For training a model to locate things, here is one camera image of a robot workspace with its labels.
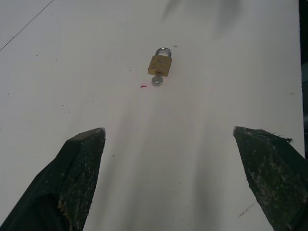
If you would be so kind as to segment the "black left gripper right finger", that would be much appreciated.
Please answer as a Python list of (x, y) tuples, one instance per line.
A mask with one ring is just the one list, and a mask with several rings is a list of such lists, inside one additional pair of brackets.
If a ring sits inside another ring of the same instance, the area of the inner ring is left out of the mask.
[(308, 160), (285, 139), (235, 126), (249, 188), (274, 231), (308, 231)]

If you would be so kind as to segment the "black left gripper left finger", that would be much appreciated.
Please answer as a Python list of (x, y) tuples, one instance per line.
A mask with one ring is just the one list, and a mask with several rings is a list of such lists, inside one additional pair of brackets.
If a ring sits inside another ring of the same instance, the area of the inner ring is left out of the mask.
[(68, 139), (40, 171), (0, 231), (83, 231), (105, 145), (104, 128)]

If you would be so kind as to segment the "silver key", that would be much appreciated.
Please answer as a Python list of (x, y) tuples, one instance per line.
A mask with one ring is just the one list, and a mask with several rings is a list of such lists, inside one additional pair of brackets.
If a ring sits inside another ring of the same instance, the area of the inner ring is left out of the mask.
[(162, 73), (156, 72), (155, 76), (151, 80), (151, 83), (152, 83), (152, 85), (154, 85), (156, 87), (162, 85), (162, 83), (163, 83)]

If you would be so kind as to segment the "brass padlock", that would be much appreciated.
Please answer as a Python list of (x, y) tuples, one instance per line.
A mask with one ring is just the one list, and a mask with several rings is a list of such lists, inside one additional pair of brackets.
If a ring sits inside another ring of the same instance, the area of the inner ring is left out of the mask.
[(172, 52), (169, 48), (159, 48), (150, 61), (148, 74), (160, 74), (163, 77), (167, 77), (172, 63), (171, 55)]

